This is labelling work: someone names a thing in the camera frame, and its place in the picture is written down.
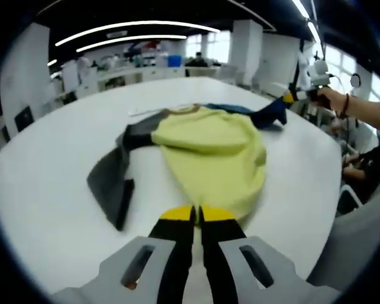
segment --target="ceiling light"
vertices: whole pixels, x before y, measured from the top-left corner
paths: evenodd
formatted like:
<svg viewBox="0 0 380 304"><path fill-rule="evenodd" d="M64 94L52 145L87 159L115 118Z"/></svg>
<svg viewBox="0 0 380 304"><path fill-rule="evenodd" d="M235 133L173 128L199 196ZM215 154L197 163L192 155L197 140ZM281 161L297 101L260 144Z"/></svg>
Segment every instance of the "ceiling light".
<svg viewBox="0 0 380 304"><path fill-rule="evenodd" d="M297 7L298 11L304 18L306 19L310 18L310 15L307 13L307 10L305 9L304 5L301 3L300 0L292 0L292 2L294 3L294 5Z"/></svg>
<svg viewBox="0 0 380 304"><path fill-rule="evenodd" d="M316 43L321 43L321 39L319 38L317 29L315 28L314 23L312 23L311 21L309 21L308 22L308 28L310 29L312 37L314 37L314 40L316 41Z"/></svg>
<svg viewBox="0 0 380 304"><path fill-rule="evenodd" d="M54 65L57 62L58 62L58 60L54 59L54 60L48 62L46 65L50 67L51 65Z"/></svg>
<svg viewBox="0 0 380 304"><path fill-rule="evenodd" d="M95 44L91 44L89 46L81 47L80 49L77 49L76 52L85 51L86 49L92 49L96 46L104 46L105 44L115 43L115 42L121 42L121 41L129 41L129 40L138 40L138 39L186 39L186 36L183 35L140 35L140 36L131 36L131 37L124 37L124 38L117 38L117 39L111 39L106 40L103 42L98 42Z"/></svg>
<svg viewBox="0 0 380 304"><path fill-rule="evenodd" d="M70 37L67 37L57 43L55 43L55 46L60 46L66 42L69 42L71 40L74 40L76 38L99 32L101 30L108 30L108 29L114 29L116 27L130 27L132 25L177 25L180 27L192 27L194 29L201 29L201 30L208 30L210 32L215 32L219 33L221 32L220 30L217 30L216 28L212 27L205 27L204 25L198 25L198 24L193 24L193 23L186 23L186 22L176 22L176 21L159 21L159 20L148 20L148 21L132 21L132 22L122 22L122 23L114 23L114 24L109 24L109 25L104 25L102 27L96 27L92 28L91 30L85 30L84 32L72 35Z"/></svg>

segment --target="white table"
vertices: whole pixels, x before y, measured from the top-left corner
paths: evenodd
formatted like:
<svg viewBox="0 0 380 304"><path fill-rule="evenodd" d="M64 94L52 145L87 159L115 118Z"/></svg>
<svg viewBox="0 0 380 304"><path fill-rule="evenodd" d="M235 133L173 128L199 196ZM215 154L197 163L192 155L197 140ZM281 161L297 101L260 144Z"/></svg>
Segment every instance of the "white table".
<svg viewBox="0 0 380 304"><path fill-rule="evenodd" d="M164 211L186 202L158 147L131 153L129 175L136 189L122 232L106 220L86 183L127 123L144 118L128 117L128 111L183 103L232 103L258 110L269 101L204 77L156 80L64 106L1 150L0 223L19 261L45 291L87 283L101 261L135 236L147 236ZM297 274L306 279L334 221L340 149L320 129L290 111L287 115L283 130L262 131L267 178L245 232L294 261ZM198 231L195 238L200 238ZM191 303L192 296L208 303L200 246L193 251L184 303Z"/></svg>

